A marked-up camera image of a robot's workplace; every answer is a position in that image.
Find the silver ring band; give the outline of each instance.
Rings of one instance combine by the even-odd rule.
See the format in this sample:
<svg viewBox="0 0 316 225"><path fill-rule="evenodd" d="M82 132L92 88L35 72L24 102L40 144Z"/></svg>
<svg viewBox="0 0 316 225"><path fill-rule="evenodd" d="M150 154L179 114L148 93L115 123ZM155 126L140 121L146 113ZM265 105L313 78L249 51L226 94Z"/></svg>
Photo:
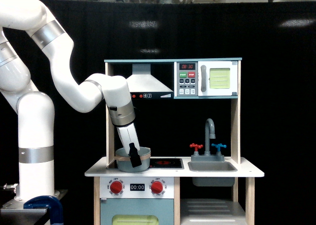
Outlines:
<svg viewBox="0 0 316 225"><path fill-rule="evenodd" d="M90 83L93 83L95 86L97 86L98 89L99 89L100 92L101 92L102 100L104 99L104 95L103 95L103 91L102 91L102 86L101 86L98 82L96 82L96 81L94 81L94 80L91 80L91 79L86 79L84 82L90 82Z"/></svg>
<svg viewBox="0 0 316 225"><path fill-rule="evenodd" d="M65 33L65 30L57 23L56 20L49 22L48 24L41 27L33 35L32 39L42 50L51 41Z"/></svg>
<svg viewBox="0 0 316 225"><path fill-rule="evenodd" d="M110 109L108 106L109 115L113 125L122 126L131 123L135 119L135 112L132 100L123 107L117 108L115 110Z"/></svg>
<svg viewBox="0 0 316 225"><path fill-rule="evenodd" d="M18 58L18 55L8 41L0 44L0 66L16 58Z"/></svg>
<svg viewBox="0 0 316 225"><path fill-rule="evenodd" d="M54 146L44 148L19 148L19 162L41 163L54 160Z"/></svg>

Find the microwave handle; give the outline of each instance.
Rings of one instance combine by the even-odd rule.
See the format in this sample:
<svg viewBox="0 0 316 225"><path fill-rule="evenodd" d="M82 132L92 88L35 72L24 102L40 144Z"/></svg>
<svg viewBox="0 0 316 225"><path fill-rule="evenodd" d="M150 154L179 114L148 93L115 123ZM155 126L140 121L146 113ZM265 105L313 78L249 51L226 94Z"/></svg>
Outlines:
<svg viewBox="0 0 316 225"><path fill-rule="evenodd" d="M202 77L201 91L205 92L206 91L206 66L205 65L201 66L201 77Z"/></svg>

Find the oven door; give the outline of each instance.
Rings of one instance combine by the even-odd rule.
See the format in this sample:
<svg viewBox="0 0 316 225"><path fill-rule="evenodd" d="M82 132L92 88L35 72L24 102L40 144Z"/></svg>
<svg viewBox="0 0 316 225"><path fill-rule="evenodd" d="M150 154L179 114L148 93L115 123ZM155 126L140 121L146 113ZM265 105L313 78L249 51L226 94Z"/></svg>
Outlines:
<svg viewBox="0 0 316 225"><path fill-rule="evenodd" d="M238 61L199 61L199 96L237 96Z"/></svg>
<svg viewBox="0 0 316 225"><path fill-rule="evenodd" d="M173 199L101 199L101 225L174 225Z"/></svg>

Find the black backdrop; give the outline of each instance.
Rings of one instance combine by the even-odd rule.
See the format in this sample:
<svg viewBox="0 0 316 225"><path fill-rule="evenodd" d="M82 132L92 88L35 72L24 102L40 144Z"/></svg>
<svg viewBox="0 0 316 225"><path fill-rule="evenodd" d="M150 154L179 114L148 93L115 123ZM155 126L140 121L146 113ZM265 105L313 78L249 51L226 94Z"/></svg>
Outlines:
<svg viewBox="0 0 316 225"><path fill-rule="evenodd" d="M265 172L264 178L256 179L255 222L312 224L316 24L280 25L287 20L316 20L316 3L43 2L75 42L71 71L78 83L103 73L104 59L242 57L241 156ZM130 21L156 21L158 27L132 29ZM91 225L93 179L84 172L105 155L105 104L87 114L73 110L56 91L48 60L27 34L4 32L29 67L35 85L55 104L55 188L69 190L65 224ZM203 126L209 117L215 118L218 141L229 144L227 100L214 100L210 107L204 100L134 104L140 142L150 145L154 155L189 156L188 144L203 143ZM17 116L2 95L0 112L3 185L18 181L18 146ZM188 117L176 117L183 114ZM183 130L192 121L194 127ZM189 180L182 179L181 184L182 198L219 197L218 191L196 190ZM243 184L240 179L244 207Z"/></svg>

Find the black cooktop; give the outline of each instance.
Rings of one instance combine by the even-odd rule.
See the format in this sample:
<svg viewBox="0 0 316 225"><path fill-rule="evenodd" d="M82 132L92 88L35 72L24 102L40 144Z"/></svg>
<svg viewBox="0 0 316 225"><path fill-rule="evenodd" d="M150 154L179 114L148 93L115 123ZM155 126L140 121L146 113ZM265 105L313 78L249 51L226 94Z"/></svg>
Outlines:
<svg viewBox="0 0 316 225"><path fill-rule="evenodd" d="M180 158L151 158L149 169L183 169Z"/></svg>

